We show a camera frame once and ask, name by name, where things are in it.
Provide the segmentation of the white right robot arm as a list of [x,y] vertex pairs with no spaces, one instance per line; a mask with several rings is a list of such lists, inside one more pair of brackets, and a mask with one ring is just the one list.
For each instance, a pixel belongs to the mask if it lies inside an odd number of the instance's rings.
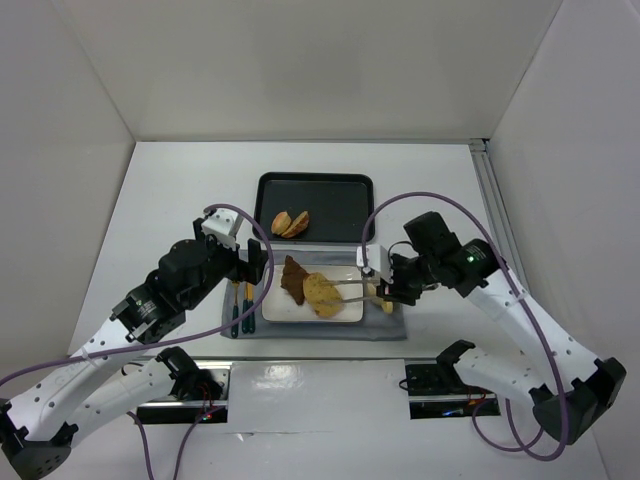
[[531,408],[542,430],[574,444],[613,405],[627,372],[614,357],[599,358],[565,331],[530,296],[483,239],[461,243],[442,216],[428,212],[404,226],[415,256],[380,245],[358,252],[358,265],[380,277],[378,293],[413,306],[428,289],[456,291],[517,345],[513,363],[459,340],[437,358],[451,377]]

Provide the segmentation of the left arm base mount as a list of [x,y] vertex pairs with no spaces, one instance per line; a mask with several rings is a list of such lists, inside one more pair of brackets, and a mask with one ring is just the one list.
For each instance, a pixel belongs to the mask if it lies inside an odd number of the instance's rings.
[[187,425],[198,415],[205,424],[228,421],[228,395],[231,364],[216,361],[197,361],[199,373],[194,380],[174,387],[171,392],[143,403],[134,413],[143,425]]

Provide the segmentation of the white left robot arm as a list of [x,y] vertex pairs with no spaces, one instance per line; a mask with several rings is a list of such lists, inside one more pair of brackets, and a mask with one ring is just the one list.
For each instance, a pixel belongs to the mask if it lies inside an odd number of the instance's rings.
[[240,256],[236,220],[199,218],[193,227],[193,238],[175,243],[66,364],[1,402],[1,450],[20,478],[51,474],[84,438],[141,404],[220,390],[178,346],[161,350],[117,381],[110,379],[158,347],[220,282],[256,285],[273,262],[272,250],[256,240],[248,241],[247,256]]

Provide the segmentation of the silver metal tongs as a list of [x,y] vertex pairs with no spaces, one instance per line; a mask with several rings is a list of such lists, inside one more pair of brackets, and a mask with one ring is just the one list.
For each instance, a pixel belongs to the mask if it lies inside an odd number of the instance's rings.
[[[370,301],[367,298],[367,294],[366,294],[366,284],[371,282],[347,281],[346,283],[340,283],[340,282],[330,281],[330,283],[337,288],[337,290],[340,292],[341,296],[343,297],[343,301],[342,301],[343,305],[350,304],[350,303]],[[431,285],[423,286],[418,290],[404,293],[405,295],[404,304],[413,305],[422,293],[437,290],[439,287],[440,287],[439,284],[431,284]]]

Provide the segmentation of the brown chocolate croissant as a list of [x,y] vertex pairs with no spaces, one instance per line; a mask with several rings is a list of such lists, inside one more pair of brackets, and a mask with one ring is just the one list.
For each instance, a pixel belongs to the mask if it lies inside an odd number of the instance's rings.
[[280,286],[298,306],[305,303],[304,280],[309,273],[291,255],[285,257]]

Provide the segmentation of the tan seeded bread slice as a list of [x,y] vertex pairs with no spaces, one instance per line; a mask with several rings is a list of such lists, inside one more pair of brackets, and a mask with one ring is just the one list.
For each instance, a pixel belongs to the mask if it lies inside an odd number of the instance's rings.
[[343,297],[321,273],[311,273],[303,280],[303,294],[319,318],[329,319],[343,308]]

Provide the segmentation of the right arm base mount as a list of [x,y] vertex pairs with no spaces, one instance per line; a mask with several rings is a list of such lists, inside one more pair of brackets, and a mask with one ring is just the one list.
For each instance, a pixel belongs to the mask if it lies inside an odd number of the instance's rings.
[[435,362],[406,363],[398,387],[408,395],[412,420],[471,417],[477,406],[479,416],[501,415],[493,392],[446,379]]

